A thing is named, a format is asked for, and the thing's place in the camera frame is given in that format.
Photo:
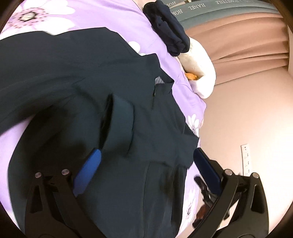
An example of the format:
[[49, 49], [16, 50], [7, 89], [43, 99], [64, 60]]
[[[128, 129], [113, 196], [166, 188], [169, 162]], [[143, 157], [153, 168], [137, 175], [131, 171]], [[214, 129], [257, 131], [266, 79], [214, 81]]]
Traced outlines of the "pink curtain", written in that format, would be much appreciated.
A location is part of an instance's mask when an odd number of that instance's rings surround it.
[[277, 13], [245, 13], [212, 20], [186, 30], [204, 47], [221, 84], [289, 65], [289, 33]]

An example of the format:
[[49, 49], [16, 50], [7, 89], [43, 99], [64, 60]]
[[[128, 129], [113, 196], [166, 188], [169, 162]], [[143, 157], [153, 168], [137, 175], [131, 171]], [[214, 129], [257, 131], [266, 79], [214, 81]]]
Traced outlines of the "grey lettered curtain strip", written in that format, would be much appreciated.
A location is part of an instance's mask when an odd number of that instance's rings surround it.
[[179, 22], [206, 22], [245, 13], [278, 13], [273, 4], [265, 1], [182, 1], [167, 6]]

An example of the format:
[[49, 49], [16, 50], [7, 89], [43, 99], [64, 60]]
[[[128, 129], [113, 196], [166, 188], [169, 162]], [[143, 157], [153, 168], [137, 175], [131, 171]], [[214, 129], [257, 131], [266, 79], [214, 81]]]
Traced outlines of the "dark navy zip jacket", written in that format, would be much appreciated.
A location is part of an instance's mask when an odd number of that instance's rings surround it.
[[157, 55], [141, 56], [107, 28], [1, 40], [1, 132], [30, 118], [8, 167], [24, 229], [37, 172], [77, 176], [102, 158], [77, 196], [106, 237], [175, 237], [198, 137], [173, 98]]

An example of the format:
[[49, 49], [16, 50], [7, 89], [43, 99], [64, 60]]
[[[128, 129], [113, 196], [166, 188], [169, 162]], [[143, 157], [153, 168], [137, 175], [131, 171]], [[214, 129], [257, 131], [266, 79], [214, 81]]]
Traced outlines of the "white wall power strip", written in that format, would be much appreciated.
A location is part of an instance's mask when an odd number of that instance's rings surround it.
[[250, 146], [249, 144], [241, 145], [242, 170], [244, 176], [250, 176]]

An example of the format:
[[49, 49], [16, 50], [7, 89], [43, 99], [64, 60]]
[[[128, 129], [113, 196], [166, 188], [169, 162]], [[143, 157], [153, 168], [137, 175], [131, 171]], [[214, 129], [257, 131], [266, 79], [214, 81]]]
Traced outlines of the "folded navy garment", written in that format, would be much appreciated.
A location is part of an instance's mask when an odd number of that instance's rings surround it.
[[162, 1], [149, 2], [142, 11], [173, 57], [189, 51], [190, 39], [167, 5]]

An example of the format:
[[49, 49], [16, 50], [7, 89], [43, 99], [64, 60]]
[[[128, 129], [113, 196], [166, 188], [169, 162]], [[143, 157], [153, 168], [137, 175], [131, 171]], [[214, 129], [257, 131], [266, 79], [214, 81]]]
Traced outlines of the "purple floral bed sheet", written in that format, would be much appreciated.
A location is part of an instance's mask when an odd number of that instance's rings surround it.
[[[196, 112], [195, 116], [197, 118], [202, 118], [203, 116], [205, 110], [204, 102], [199, 98], [199, 96], [192, 93], [191, 87], [186, 80], [180, 63], [167, 52], [165, 44], [157, 33], [154, 32], [151, 24], [134, 2], [97, 1], [96, 3], [89, 5], [87, 12], [82, 17], [81, 24], [72, 26], [66, 31], [60, 33], [50, 33], [44, 30], [30, 30], [24, 33], [45, 32], [52, 36], [56, 36], [70, 31], [92, 28], [107, 28], [108, 30], [119, 34], [130, 45], [130, 47], [141, 56], [150, 54], [157, 55], [161, 69], [174, 80], [174, 84], [172, 86], [173, 98], [185, 116], [187, 126], [189, 126], [194, 135], [198, 137], [197, 132], [195, 132], [195, 130], [187, 122], [187, 112], [182, 109], [183, 102], [180, 101], [179, 95], [181, 93], [187, 93], [188, 96], [195, 100], [194, 109]], [[12, 33], [3, 39], [17, 34], [22, 33]], [[16, 128], [22, 122], [27, 122], [28, 126], [31, 119], [27, 118], [13, 126], [11, 129]], [[197, 195], [199, 194], [199, 189], [194, 181], [194, 177], [198, 175], [199, 172], [193, 160], [192, 165], [189, 169], [187, 169], [184, 185], [182, 221], [179, 232], [175, 237], [178, 237], [178, 235], [182, 232], [182, 228], [188, 223], [186, 219], [187, 211], [194, 209], [193, 201], [197, 199]]]

